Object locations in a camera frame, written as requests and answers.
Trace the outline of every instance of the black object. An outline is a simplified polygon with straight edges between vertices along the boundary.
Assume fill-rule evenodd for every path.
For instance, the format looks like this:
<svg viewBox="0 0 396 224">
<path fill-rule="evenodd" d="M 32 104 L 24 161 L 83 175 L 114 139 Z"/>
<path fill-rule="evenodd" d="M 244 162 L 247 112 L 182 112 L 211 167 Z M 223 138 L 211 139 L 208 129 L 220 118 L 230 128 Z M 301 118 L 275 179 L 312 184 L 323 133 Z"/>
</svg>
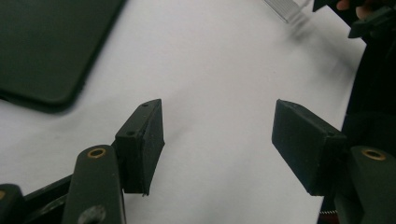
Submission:
<svg viewBox="0 0 396 224">
<path fill-rule="evenodd" d="M 396 223 L 395 158 L 374 147 L 346 149 L 346 140 L 303 106 L 277 101 L 273 143 L 307 192 L 333 198 L 340 223 Z"/>
<path fill-rule="evenodd" d="M 163 146 L 161 100 L 144 103 L 112 146 L 82 151 L 72 175 L 24 197 L 18 186 L 0 185 L 0 224 L 123 224 L 122 190 L 149 194 Z"/>
<path fill-rule="evenodd" d="M 347 141 L 342 133 L 303 106 L 278 100 L 272 141 L 311 195 L 331 192 L 335 160 Z"/>
<path fill-rule="evenodd" d="M 0 1 L 0 99 L 69 107 L 124 0 Z"/>
</svg>

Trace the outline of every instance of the clear plastic object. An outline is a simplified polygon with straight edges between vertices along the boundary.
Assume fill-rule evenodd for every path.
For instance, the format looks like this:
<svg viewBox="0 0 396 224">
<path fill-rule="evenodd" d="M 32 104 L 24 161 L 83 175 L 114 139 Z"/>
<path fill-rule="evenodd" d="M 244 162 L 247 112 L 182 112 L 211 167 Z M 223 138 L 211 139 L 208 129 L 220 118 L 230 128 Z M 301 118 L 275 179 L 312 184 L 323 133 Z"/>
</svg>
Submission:
<svg viewBox="0 0 396 224">
<path fill-rule="evenodd" d="M 311 0 L 263 0 L 284 21 L 289 23 Z"/>
</svg>

